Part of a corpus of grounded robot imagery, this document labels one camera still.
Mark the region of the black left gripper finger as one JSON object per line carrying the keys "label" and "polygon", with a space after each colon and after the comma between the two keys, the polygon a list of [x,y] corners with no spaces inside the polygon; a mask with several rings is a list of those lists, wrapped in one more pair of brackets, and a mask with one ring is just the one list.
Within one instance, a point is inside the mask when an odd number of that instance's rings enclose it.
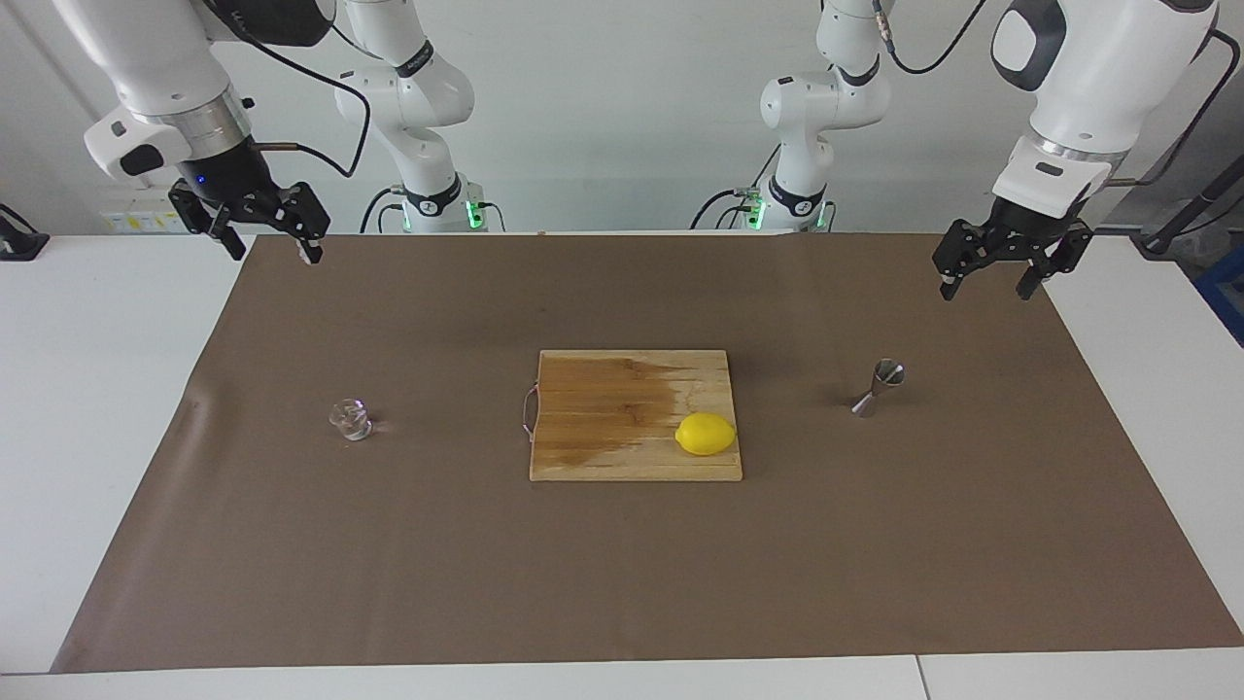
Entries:
{"label": "black left gripper finger", "polygon": [[1052,247],[1036,247],[1029,257],[1029,266],[1018,281],[1015,293],[1023,301],[1034,297],[1040,285],[1057,274],[1071,274],[1084,259],[1084,252],[1093,237],[1093,229],[1086,223],[1071,223],[1067,231]]}
{"label": "black left gripper finger", "polygon": [[942,298],[952,301],[968,275],[994,264],[1001,242],[1001,229],[990,223],[980,226],[970,225],[965,219],[950,223],[932,256],[942,279]]}

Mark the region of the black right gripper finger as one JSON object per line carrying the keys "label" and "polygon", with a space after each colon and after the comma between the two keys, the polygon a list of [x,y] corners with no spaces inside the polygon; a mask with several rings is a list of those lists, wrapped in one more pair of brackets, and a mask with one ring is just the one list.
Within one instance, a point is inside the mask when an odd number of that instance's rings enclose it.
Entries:
{"label": "black right gripper finger", "polygon": [[226,250],[233,261],[243,261],[246,245],[231,226],[229,208],[221,205],[211,211],[204,200],[192,190],[187,179],[178,179],[169,187],[168,199],[180,223],[192,234],[209,236]]}
{"label": "black right gripper finger", "polygon": [[323,259],[321,240],[328,234],[330,216],[309,183],[253,191],[253,214],[258,223],[294,237],[304,262]]}

